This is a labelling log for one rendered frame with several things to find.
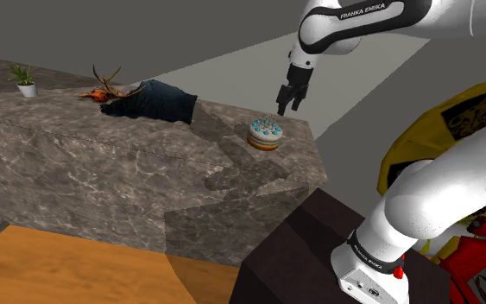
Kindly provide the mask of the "white cake with blue dollops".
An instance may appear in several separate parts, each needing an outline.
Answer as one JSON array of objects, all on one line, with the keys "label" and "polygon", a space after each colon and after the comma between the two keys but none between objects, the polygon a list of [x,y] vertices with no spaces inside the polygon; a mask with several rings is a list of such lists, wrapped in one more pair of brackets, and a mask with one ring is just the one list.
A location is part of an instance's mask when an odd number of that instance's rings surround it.
[{"label": "white cake with blue dollops", "polygon": [[279,147],[283,129],[272,117],[256,119],[249,124],[247,142],[254,148],[271,151]]}]

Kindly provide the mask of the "green plant in white pot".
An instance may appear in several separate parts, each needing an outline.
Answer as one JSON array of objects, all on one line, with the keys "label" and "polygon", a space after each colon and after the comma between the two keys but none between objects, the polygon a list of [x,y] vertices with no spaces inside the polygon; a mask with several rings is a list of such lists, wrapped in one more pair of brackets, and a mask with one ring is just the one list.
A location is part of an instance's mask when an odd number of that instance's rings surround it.
[{"label": "green plant in white pot", "polygon": [[38,90],[34,82],[35,77],[32,75],[34,70],[32,66],[28,66],[25,69],[17,63],[9,64],[9,77],[7,80],[15,81],[16,86],[25,98],[36,98],[38,96]]}]

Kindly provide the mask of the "yellow and red patterned object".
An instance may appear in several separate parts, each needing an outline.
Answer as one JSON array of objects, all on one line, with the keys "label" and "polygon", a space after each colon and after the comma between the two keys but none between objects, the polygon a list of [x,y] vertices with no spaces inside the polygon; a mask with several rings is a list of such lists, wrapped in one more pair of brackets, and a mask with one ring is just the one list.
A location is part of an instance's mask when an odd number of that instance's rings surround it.
[{"label": "yellow and red patterned object", "polygon": [[[425,112],[396,139],[382,159],[378,193],[385,194],[409,165],[438,157],[485,126],[486,82]],[[437,265],[444,263],[451,274],[451,304],[486,304],[480,286],[486,281],[486,206],[413,249]]]}]

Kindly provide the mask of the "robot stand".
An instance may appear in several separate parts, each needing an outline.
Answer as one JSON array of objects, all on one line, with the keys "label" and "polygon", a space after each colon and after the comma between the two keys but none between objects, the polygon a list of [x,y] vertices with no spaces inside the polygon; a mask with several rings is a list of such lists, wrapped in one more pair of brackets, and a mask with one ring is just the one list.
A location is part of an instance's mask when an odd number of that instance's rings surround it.
[{"label": "robot stand", "polygon": [[338,286],[330,254],[362,222],[316,189],[243,260],[229,304],[360,304]]}]

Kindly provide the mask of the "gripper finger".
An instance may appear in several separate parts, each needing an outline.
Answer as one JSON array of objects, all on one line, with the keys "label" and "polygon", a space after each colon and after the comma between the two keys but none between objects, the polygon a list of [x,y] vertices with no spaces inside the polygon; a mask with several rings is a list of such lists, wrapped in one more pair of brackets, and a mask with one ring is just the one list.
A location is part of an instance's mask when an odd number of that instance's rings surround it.
[{"label": "gripper finger", "polygon": [[276,103],[278,104],[277,114],[283,116],[290,101],[295,99],[296,87],[293,85],[281,85]]},{"label": "gripper finger", "polygon": [[300,103],[306,98],[308,90],[308,85],[301,85],[295,91],[293,95],[292,110],[297,111],[299,109]]}]

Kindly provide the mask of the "dark figure with antlered skull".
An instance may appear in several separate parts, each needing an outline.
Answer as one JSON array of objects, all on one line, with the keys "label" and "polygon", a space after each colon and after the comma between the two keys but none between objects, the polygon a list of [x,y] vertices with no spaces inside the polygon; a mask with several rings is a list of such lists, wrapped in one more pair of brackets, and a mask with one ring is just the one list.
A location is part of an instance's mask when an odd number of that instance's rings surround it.
[{"label": "dark figure with antlered skull", "polygon": [[98,75],[95,66],[92,72],[104,86],[78,95],[78,98],[90,98],[99,103],[102,113],[111,117],[146,117],[160,119],[170,123],[181,121],[191,124],[193,110],[198,96],[182,91],[180,88],[155,79],[144,80],[140,85],[124,93],[110,85],[110,81],[119,73],[119,67],[109,78]]}]

